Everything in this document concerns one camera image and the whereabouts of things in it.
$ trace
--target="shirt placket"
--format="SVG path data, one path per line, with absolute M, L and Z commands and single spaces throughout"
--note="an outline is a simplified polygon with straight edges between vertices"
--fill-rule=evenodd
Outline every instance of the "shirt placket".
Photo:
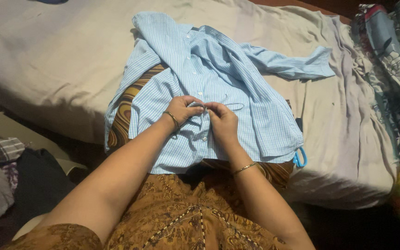
M 187 42 L 187 64 L 189 65 L 189 70 L 187 72 L 189 76 L 189 71 L 190 76 L 187 78 L 188 79 L 188 91 L 189 93 L 196 97 L 197 99 L 200 99 L 203 102 L 206 102 L 207 96 L 206 93 L 204 92 L 204 86 L 206 82 L 204 81 L 205 77 L 202 74 L 201 67 L 202 64 L 199 61 L 200 59 L 196 58 L 196 56 L 191 55 L 191 47 L 189 46 L 191 44 L 191 40 L 195 38 L 195 34 L 193 32 L 189 32 L 186 35 L 186 42 Z M 209 115 L 207 112 L 204 112 L 201 115 L 201 124 L 200 124 L 200 131 L 199 134 L 195 135 L 197 137 L 197 156 L 198 156 L 198 161 L 202 160 L 207 156 L 208 153 L 208 140 L 209 138 Z

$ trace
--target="wrinkled sheet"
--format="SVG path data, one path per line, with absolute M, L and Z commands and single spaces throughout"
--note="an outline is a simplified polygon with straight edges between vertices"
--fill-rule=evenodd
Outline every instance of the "wrinkled sheet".
M 355 70 L 346 25 L 298 7 L 247 0 L 72 0 L 46 5 L 0 0 L 0 105 L 66 136 L 103 143 L 103 115 L 134 46 L 131 18 L 161 11 L 178 23 L 209 25 L 235 42 L 286 56 L 333 47 L 335 77 L 285 80 L 264 74 L 303 119 L 308 165 L 283 195 L 333 208 L 384 201 L 396 174 L 390 139 L 371 109 L 374 91 Z

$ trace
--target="hand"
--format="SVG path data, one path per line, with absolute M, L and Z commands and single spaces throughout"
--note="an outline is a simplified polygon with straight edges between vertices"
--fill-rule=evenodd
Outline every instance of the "hand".
M 218 102 L 205 103 L 208 108 L 215 140 L 229 152 L 233 146 L 240 146 L 237 138 L 239 118 L 225 105 Z
M 189 107 L 189 108 L 186 107 L 194 101 L 203 104 L 203 101 L 201 101 L 195 97 L 192 97 L 192 96 L 174 97 L 170 101 L 170 103 L 165 111 L 170 112 L 175 117 L 178 124 L 181 126 L 183 123 L 186 122 L 186 120 L 189 117 L 195 116 L 195 115 L 200 115 L 204 112 L 203 107 Z M 162 115 L 161 118 L 166 119 L 168 121 L 170 120 L 174 124 L 173 131 L 178 129 L 177 125 L 175 124 L 174 120 L 172 119 L 172 117 L 169 114 L 165 113 Z

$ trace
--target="striped shirt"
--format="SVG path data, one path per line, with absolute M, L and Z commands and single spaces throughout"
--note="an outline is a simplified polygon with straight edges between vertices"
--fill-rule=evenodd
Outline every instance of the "striped shirt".
M 328 65 L 331 48 L 319 46 L 309 57 L 287 57 L 249 43 L 237 44 L 209 26 L 177 25 L 167 14 L 140 12 L 132 22 L 140 32 L 123 79 L 105 115 L 105 147 L 124 90 L 151 67 L 169 68 L 155 75 L 135 96 L 129 138 L 156 122 L 175 96 L 191 95 L 216 101 L 239 118 L 238 139 L 258 162 L 290 161 L 303 145 L 291 109 L 259 71 L 288 79 L 334 76 Z M 151 173 L 185 173 L 203 158 L 227 160 L 214 142 L 209 115 L 204 112 L 183 124 L 168 139 Z

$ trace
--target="gold bangle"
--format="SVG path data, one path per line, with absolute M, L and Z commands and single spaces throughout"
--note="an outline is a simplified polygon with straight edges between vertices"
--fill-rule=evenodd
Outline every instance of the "gold bangle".
M 232 173 L 232 175 L 235 175 L 236 173 L 239 173 L 239 172 L 241 172 L 241 171 L 243 171 L 243 170 L 245 170 L 245 169 L 247 169 L 247 168 L 249 168 L 249 167 L 252 167 L 252 166 L 254 166 L 255 164 L 257 164 L 257 162 L 253 162 L 253 163 L 249 164 L 249 165 L 246 166 L 246 167 L 242 167 L 241 169 L 239 169 L 239 170 L 237 170 L 237 171 L 234 171 L 234 173 Z
M 177 133 L 178 131 L 180 131 L 180 124 L 178 124 L 177 119 L 175 119 L 175 116 L 174 116 L 173 114 L 171 114 L 171 112 L 169 112 L 169 111 L 164 111 L 163 114 L 168 114 L 168 115 L 170 115 L 170 116 L 172 117 L 172 119 L 174 120 L 175 125 L 177 125 L 177 131 L 176 131 L 176 133 Z

